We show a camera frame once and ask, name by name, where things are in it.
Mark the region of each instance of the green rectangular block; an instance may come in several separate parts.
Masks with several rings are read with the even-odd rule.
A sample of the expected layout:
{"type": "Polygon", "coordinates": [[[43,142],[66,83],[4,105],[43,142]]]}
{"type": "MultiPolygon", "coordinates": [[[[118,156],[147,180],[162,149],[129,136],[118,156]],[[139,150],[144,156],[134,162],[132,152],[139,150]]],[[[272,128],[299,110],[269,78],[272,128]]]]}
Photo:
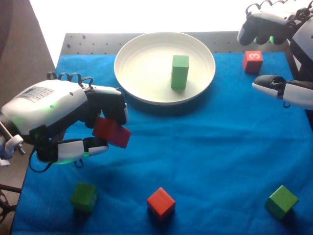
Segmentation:
{"type": "Polygon", "coordinates": [[[98,193],[96,186],[78,183],[70,202],[75,209],[84,212],[92,212],[97,198],[98,193]]]}
{"type": "Polygon", "coordinates": [[[299,201],[285,186],[281,185],[266,201],[265,206],[277,219],[282,219],[299,201]]]}
{"type": "Polygon", "coordinates": [[[171,87],[174,90],[186,88],[189,69],[188,55],[173,55],[171,87]]]}

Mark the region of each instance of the red block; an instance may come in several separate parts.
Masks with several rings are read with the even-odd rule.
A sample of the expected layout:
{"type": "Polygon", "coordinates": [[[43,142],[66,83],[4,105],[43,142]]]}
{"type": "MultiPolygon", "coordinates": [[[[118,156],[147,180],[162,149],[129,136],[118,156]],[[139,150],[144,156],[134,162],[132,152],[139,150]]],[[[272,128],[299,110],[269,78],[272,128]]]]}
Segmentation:
{"type": "Polygon", "coordinates": [[[246,73],[258,74],[263,63],[263,56],[260,51],[246,51],[243,66],[246,73]]]}
{"type": "Polygon", "coordinates": [[[114,120],[98,117],[92,135],[115,146],[126,148],[131,132],[114,120]]]}
{"type": "Polygon", "coordinates": [[[166,219],[175,209],[175,201],[168,193],[159,188],[147,199],[149,209],[160,220],[166,219]]]}

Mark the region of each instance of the plate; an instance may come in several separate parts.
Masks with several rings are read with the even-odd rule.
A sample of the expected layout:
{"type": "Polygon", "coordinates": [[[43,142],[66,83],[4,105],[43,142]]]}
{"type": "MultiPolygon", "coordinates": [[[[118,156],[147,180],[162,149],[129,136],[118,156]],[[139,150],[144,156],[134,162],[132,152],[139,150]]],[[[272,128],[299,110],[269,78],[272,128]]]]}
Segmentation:
{"type": "Polygon", "coordinates": [[[117,81],[130,95],[155,105],[176,105],[201,94],[212,82],[215,61],[198,39],[184,33],[140,35],[126,43],[116,56],[117,81]],[[189,56],[186,89],[171,88],[173,55],[189,56]]]}

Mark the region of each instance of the floor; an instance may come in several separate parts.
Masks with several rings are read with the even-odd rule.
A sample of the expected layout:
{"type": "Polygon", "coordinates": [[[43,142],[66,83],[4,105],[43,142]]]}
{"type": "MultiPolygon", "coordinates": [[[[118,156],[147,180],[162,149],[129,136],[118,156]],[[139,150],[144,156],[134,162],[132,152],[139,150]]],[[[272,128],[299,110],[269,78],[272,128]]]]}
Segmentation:
{"type": "MultiPolygon", "coordinates": [[[[0,107],[28,86],[45,80],[54,71],[51,56],[29,0],[13,0],[13,19],[0,58],[0,107]]],[[[11,165],[0,168],[0,184],[22,187],[32,146],[24,144],[26,155],[15,154],[11,165]]],[[[19,194],[4,191],[11,205],[19,194]]],[[[0,235],[8,235],[14,213],[0,224],[0,235]]]]}

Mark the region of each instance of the blue tablecloth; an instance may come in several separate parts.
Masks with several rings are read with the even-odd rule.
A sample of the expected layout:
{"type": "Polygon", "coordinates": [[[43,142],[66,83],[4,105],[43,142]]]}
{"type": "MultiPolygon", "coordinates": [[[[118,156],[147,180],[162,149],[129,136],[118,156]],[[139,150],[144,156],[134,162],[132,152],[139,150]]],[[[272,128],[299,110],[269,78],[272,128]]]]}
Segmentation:
{"type": "MultiPolygon", "coordinates": [[[[243,53],[215,54],[216,75],[195,100],[157,107],[127,96],[132,135],[127,149],[27,171],[14,235],[38,234],[313,234],[313,134],[303,110],[256,92],[242,68],[243,53]],[[96,184],[99,200],[85,221],[70,197],[78,182],[96,184]],[[299,202],[284,222],[266,199],[285,185],[299,202]],[[163,187],[176,212],[158,224],[146,199],[163,187]]],[[[115,56],[61,56],[57,74],[79,72],[94,84],[118,87],[115,56]]],[[[283,53],[264,53],[260,75],[292,75],[283,53]]],[[[91,136],[83,123],[65,138],[91,136]]],[[[33,165],[43,164],[33,158],[33,165]]]]}

